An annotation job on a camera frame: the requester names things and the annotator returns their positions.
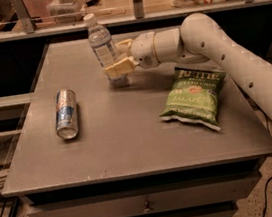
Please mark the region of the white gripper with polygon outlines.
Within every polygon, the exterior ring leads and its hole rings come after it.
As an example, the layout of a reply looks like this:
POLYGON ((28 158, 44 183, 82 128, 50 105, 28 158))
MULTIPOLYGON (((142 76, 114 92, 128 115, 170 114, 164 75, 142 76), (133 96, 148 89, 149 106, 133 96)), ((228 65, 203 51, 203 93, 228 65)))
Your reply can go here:
POLYGON ((140 34, 134 41, 124 39, 117 42, 115 47, 121 56, 117 62, 105 67, 106 75, 110 78, 127 75, 132 73, 138 65, 145 69, 157 67, 159 60, 155 53, 154 36, 155 33, 152 31, 140 34))

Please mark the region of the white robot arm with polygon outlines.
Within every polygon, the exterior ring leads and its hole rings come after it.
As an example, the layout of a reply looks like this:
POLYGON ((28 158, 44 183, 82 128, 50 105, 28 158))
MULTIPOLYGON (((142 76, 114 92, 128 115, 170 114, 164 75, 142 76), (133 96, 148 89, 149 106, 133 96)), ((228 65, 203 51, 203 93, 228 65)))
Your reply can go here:
POLYGON ((191 14, 177 28, 141 34, 116 47, 120 58, 104 69, 109 77, 133 72, 137 66, 213 60, 272 120, 271 63, 238 45, 205 14, 191 14))

